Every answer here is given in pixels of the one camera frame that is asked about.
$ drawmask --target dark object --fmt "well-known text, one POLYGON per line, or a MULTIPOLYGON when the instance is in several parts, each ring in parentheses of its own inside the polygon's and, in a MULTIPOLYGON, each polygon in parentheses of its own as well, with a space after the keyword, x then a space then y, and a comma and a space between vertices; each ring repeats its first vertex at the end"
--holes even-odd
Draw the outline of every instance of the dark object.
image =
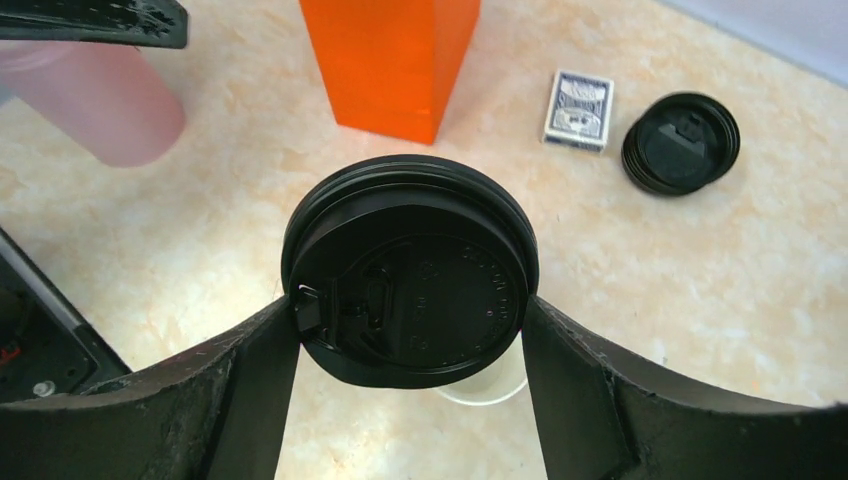
POLYGON ((812 409, 693 380, 535 296, 522 339, 552 480, 848 478, 848 405, 812 409))
POLYGON ((188 13, 174 0, 3 0, 0 39, 184 48, 188 13))
POLYGON ((35 398, 48 381, 79 393, 129 371, 0 229, 0 402, 35 398))
POLYGON ((0 476, 273 479, 300 350, 289 310, 81 395, 0 405, 0 476))
POLYGON ((638 187, 680 196, 727 173, 739 142, 739 127, 723 105, 699 93, 677 93, 659 100, 630 128, 621 159, 638 187))
POLYGON ((395 155, 307 194, 286 233, 282 280, 306 351, 330 374, 429 388, 509 347, 539 267, 530 222, 495 182, 440 158, 395 155))

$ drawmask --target table surface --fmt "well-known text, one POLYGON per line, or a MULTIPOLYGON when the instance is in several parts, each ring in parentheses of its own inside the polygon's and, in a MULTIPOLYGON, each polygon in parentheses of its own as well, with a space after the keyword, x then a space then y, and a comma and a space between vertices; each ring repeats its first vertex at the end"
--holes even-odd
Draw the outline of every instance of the table surface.
MULTIPOLYGON (((146 52, 189 118, 157 163, 108 169, 20 101, 0 110, 0 223, 132 368, 279 296, 286 222, 326 175, 431 153, 519 200, 541 296, 588 328, 725 388, 848 400, 845 90, 650 0, 486 0, 426 147, 334 124, 296 2, 183 3, 190 47, 146 52), (616 80, 603 156, 540 143, 557 68, 616 80), (677 90, 727 105, 743 147, 716 184, 660 200, 628 182, 618 147, 677 90)), ((303 355, 278 477, 545 475, 526 390, 462 407, 348 387, 303 355)))

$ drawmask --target screw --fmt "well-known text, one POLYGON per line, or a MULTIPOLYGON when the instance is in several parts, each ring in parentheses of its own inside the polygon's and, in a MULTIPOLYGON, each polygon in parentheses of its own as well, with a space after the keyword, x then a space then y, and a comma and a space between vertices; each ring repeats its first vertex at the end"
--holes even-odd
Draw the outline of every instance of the screw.
POLYGON ((43 382, 38 382, 32 387, 32 393, 34 393, 38 397, 49 397, 53 395, 53 392, 56 391, 56 384, 51 382, 50 380, 45 380, 43 382))

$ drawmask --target red component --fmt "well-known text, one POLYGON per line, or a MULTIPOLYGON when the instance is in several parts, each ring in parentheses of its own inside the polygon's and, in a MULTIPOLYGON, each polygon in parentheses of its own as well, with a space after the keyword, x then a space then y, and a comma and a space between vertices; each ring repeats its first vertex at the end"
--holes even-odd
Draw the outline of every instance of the red component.
POLYGON ((13 358, 21 354, 21 347, 17 343, 11 342, 0 348, 0 366, 3 366, 12 361, 13 358))

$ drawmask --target black cup lid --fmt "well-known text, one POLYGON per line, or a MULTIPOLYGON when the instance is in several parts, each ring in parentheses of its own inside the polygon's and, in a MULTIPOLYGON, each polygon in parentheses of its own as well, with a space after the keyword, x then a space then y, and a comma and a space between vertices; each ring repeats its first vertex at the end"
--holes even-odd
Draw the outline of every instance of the black cup lid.
POLYGON ((301 341, 337 379, 431 388, 498 358, 538 281, 533 230, 491 179, 394 155, 344 169, 286 231, 283 287, 301 341))
POLYGON ((727 108, 700 93, 676 93, 657 101, 631 127, 622 162, 640 188, 680 196, 721 178, 739 147, 739 127, 727 108))

